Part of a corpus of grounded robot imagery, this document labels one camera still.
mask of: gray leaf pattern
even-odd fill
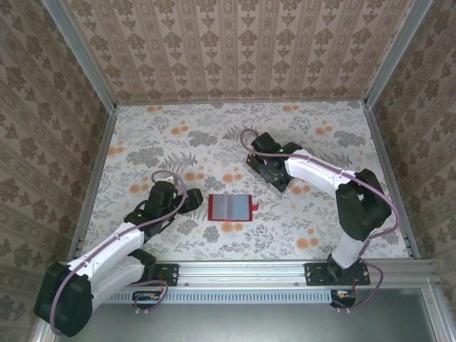
[[[294,180],[277,197],[244,167],[247,152],[239,141],[244,128],[268,132],[282,145],[301,143],[339,167],[368,168],[384,186],[361,103],[119,106],[116,110],[115,133],[83,251],[106,238],[147,199],[151,173],[166,169],[179,174],[187,189],[201,189],[204,201],[197,210],[177,215],[143,247],[158,259],[325,259],[341,235],[336,201],[302,180]],[[8,198],[22,195],[16,194],[13,184],[8,186]],[[431,191],[439,189],[436,182]],[[208,197],[222,193],[252,195],[254,204],[259,204],[253,221],[208,221]],[[391,217],[384,227],[393,223]],[[408,255],[400,232],[379,240],[369,246],[367,257]]]

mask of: floral wallpaper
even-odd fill
[[[434,0],[375,104],[415,238],[456,318],[456,2]]]
[[[65,260],[107,113],[40,1],[0,1],[0,341],[27,341]]]
[[[166,169],[201,189],[204,202],[143,247],[159,260],[325,259],[342,234],[335,199],[300,180],[277,197],[244,168],[244,128],[299,143],[339,167],[368,168],[386,189],[360,101],[120,106],[117,114],[84,252],[148,198],[152,172]],[[259,209],[252,222],[211,222],[209,194],[251,194]],[[366,256],[408,253],[397,231],[374,241]]]
[[[361,99],[412,0],[63,0],[118,103]]]

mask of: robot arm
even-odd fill
[[[310,156],[312,160],[318,160],[319,164],[334,167],[306,150],[298,150],[294,154]],[[290,176],[310,182],[337,201],[339,223],[343,233],[330,257],[339,267],[348,269],[358,261],[358,255],[369,235],[381,227],[391,215],[391,208],[379,196],[341,174],[344,172],[353,175],[383,192],[377,177],[367,169],[359,173],[340,169],[340,172],[336,173],[297,157],[287,159],[285,168]]]
[[[177,209],[183,196],[186,198],[178,211],[180,214],[197,209],[202,203],[199,189],[179,195],[177,185],[170,182],[169,178],[157,181],[150,190],[149,199],[142,201],[128,214],[125,223],[107,239],[87,254],[67,264],[56,262],[46,270],[33,312],[49,323],[57,290],[63,280],[84,262],[86,265],[63,288],[55,311],[55,326],[68,337],[76,335],[87,324],[92,313],[111,295],[139,280],[153,280],[157,276],[156,258],[140,247],[162,232],[174,220],[174,215],[167,220],[167,224],[161,221],[139,229],[132,228],[170,214]]]
[[[336,200],[343,233],[333,253],[328,256],[327,269],[336,283],[349,276],[349,270],[358,261],[370,234],[391,215],[391,208],[378,195],[342,174],[352,175],[383,193],[375,174],[367,169],[360,172],[342,170],[314,157],[292,142],[282,147],[268,133],[259,135],[252,142],[252,147],[247,165],[273,191],[283,193],[293,178],[300,178]],[[275,157],[255,152],[274,154]],[[280,154],[303,155],[305,158],[280,157]]]

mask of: table surface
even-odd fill
[[[244,167],[244,128],[298,143],[347,170],[368,168],[387,192],[359,101],[126,106],[117,114],[84,252],[147,199],[152,172],[166,169],[188,189],[200,188],[204,203],[143,247],[159,260],[325,259],[342,234],[336,201],[305,181],[277,197]],[[251,194],[259,210],[252,222],[210,222],[209,194]],[[390,217],[383,229],[393,223]],[[401,232],[373,241],[366,257],[408,257]]]

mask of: metal extrusion bar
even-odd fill
[[[89,49],[84,44],[78,30],[71,21],[71,16],[66,12],[62,1],[43,0],[43,4],[52,16],[52,19],[56,22],[65,42],[70,46],[106,110],[108,113],[112,113],[114,111],[115,97],[105,82],[96,62],[92,59]]]
[[[39,319],[30,337],[30,342],[53,342],[55,338],[56,336],[52,332],[51,326],[42,319]]]
[[[455,325],[448,310],[442,289],[434,289],[429,283],[422,288],[423,298],[430,322],[438,341],[456,341]]]
[[[399,28],[391,47],[386,53],[386,56],[366,93],[365,102],[368,107],[373,107],[382,93],[431,4],[431,0],[419,0],[414,1],[411,5],[404,22]]]
[[[82,249],[83,238],[86,235],[90,217],[93,211],[93,205],[100,185],[101,175],[103,174],[103,168],[105,166],[106,156],[108,155],[109,144],[114,133],[115,121],[117,114],[113,113],[108,116],[106,123],[105,132],[101,140],[100,148],[98,149],[97,158],[93,166],[92,175],[90,176],[90,182],[88,183],[87,192],[85,194],[81,213],[79,214],[78,223],[73,235],[73,241],[71,242],[70,251],[68,252],[68,260],[73,260],[77,257],[76,252]]]
[[[350,286],[307,286],[304,264],[321,260],[300,261],[174,261],[180,265],[176,289],[193,290],[284,290],[284,289],[349,289]],[[423,288],[435,283],[435,272],[429,260],[371,259],[369,262],[384,272],[382,289]],[[370,286],[378,283],[380,274],[369,268]]]
[[[406,242],[408,241],[410,245],[410,250],[413,257],[418,259],[420,258],[420,251],[418,250],[418,245],[415,241],[415,236],[413,235],[412,231],[412,226],[410,225],[407,212],[405,211],[404,202],[400,196],[398,183],[394,178],[393,168],[390,164],[390,160],[388,159],[388,154],[386,152],[385,144],[383,143],[380,128],[378,127],[377,120],[375,119],[373,109],[364,106],[364,113],[366,115],[366,120],[368,121],[375,149],[377,150],[380,166],[382,167],[383,174],[385,175],[388,191],[390,193],[391,199],[393,200],[393,203],[396,205],[400,213],[400,218],[402,220],[401,228],[407,237]]]

